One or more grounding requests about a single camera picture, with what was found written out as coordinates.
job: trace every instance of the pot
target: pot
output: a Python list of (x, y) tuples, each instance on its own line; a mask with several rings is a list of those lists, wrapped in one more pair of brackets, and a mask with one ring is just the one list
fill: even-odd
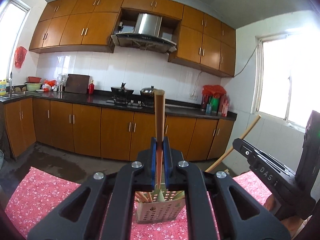
[(134, 90), (126, 89), (124, 87), (125, 83), (121, 84), (121, 87), (111, 87), (111, 91), (115, 96), (123, 96), (127, 97), (129, 95), (132, 95)]
[(140, 90), (140, 95), (151, 98), (153, 97), (155, 90), (154, 86), (151, 86), (151, 88), (143, 88)]

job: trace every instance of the white tile backsplash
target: white tile backsplash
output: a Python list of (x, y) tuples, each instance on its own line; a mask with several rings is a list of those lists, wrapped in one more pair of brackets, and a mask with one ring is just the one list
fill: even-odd
[[(168, 55), (133, 48), (115, 47), (114, 53), (55, 52), (40, 54), (36, 76), (56, 79), (59, 73), (90, 75), (95, 89), (111, 91), (126, 83), (139, 94), (141, 88), (154, 86), (166, 98), (200, 104), (203, 85), (220, 85), (221, 78), (168, 62)], [(197, 100), (189, 99), (196, 86)]]

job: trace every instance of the range hood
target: range hood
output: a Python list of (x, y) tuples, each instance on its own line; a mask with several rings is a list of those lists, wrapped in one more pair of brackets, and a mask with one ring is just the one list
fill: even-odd
[(116, 46), (151, 50), (160, 53), (176, 51), (176, 43), (159, 38), (162, 17), (140, 13), (133, 32), (111, 35)]

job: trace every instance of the window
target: window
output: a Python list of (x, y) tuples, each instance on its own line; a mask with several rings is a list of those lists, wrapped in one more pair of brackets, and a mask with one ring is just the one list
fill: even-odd
[(0, 18), (0, 80), (8, 78), (12, 57), (27, 9), (12, 1)]
[(257, 111), (300, 127), (320, 112), (319, 38), (304, 29), (259, 40)]

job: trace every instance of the wooden cabinet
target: wooden cabinet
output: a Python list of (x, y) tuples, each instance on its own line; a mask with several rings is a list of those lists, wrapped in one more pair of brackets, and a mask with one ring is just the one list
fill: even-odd
[(47, 33), (51, 20), (38, 22), (35, 32), (33, 33), (29, 50), (41, 48), (44, 42), (45, 34)]
[(203, 34), (200, 63), (219, 70), (221, 41)]
[(82, 44), (107, 45), (116, 23), (117, 13), (92, 13), (84, 31)]
[(220, 119), (215, 132), (208, 159), (219, 158), (225, 153), (234, 121)]
[(151, 137), (155, 136), (155, 115), (135, 112), (132, 123), (130, 161), (137, 160), (138, 152), (149, 149)]
[(187, 157), (195, 128), (196, 118), (167, 116), (164, 125), (164, 136), (168, 136), (172, 149), (182, 152)]
[(217, 124), (218, 120), (197, 119), (186, 158), (187, 161), (207, 159)]
[(61, 0), (57, 6), (53, 18), (70, 15), (76, 5), (77, 0)]
[(69, 16), (61, 16), (53, 18), (50, 22), (47, 33), (44, 36), (42, 47), (58, 46), (62, 37), (64, 28), (66, 27)]
[(185, 5), (183, 9), (182, 25), (203, 33), (204, 13)]
[(74, 152), (72, 104), (52, 100), (50, 118), (52, 146)]
[(155, 0), (124, 0), (121, 8), (152, 12)]
[(6, 104), (5, 120), (11, 150), (18, 157), (36, 141), (32, 98)]
[(61, 4), (61, 1), (62, 0), (55, 0), (55, 1), (47, 3), (47, 5), (44, 8), (44, 11), (42, 12), (42, 15), (39, 19), (39, 22), (52, 19), (57, 7), (60, 6), (60, 4)]
[(60, 45), (80, 45), (92, 13), (70, 15)]
[(221, 56), (219, 70), (230, 76), (235, 75), (236, 49), (221, 43)]
[(100, 157), (101, 107), (72, 105), (75, 152)]
[(50, 125), (50, 100), (33, 98), (33, 120), (36, 140), (52, 146)]
[(221, 41), (232, 48), (236, 47), (236, 30), (230, 26), (221, 24)]
[(101, 157), (129, 160), (133, 112), (103, 108), (101, 111)]
[(177, 56), (192, 62), (200, 63), (202, 33), (181, 26)]
[(183, 4), (171, 0), (155, 0), (152, 12), (181, 20)]
[(94, 12), (118, 12), (123, 0), (98, 0)]
[(98, 0), (77, 0), (71, 14), (93, 12)]
[(203, 33), (221, 41), (221, 21), (205, 13)]

